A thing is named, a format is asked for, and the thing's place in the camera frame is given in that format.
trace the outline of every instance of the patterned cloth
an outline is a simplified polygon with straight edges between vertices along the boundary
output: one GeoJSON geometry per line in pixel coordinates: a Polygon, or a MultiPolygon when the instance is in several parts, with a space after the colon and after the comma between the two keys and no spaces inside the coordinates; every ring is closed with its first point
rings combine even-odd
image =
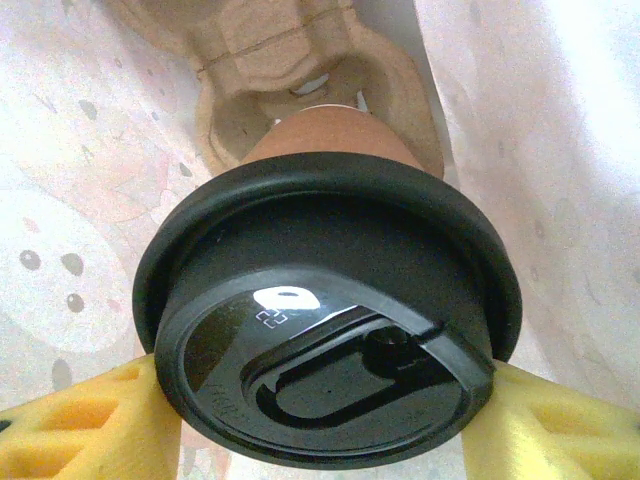
{"type": "MultiPolygon", "coordinates": [[[[638,57],[619,53],[637,28],[624,12],[596,22],[590,5],[576,7],[581,22],[541,1],[420,0],[418,13],[461,188],[495,223],[522,282],[514,363],[638,408],[640,115],[623,82],[638,57]],[[607,30],[617,18],[626,30],[607,30]],[[585,22],[604,43],[585,26],[569,31],[585,22]]],[[[137,262],[210,178],[193,143],[198,91],[185,61],[99,0],[3,2],[0,409],[142,353],[137,262]]],[[[465,478],[459,439],[388,467],[311,472],[183,433],[179,479],[465,478]]]]}

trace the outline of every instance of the black plastic lid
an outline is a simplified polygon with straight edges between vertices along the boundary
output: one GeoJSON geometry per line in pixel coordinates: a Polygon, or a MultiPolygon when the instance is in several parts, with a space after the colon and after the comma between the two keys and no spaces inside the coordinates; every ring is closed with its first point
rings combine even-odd
{"type": "Polygon", "coordinates": [[[500,239],[460,193],[389,160],[308,153],[182,202],[143,256],[134,313],[165,394],[201,433],[344,469],[459,432],[521,306],[500,239]]]}

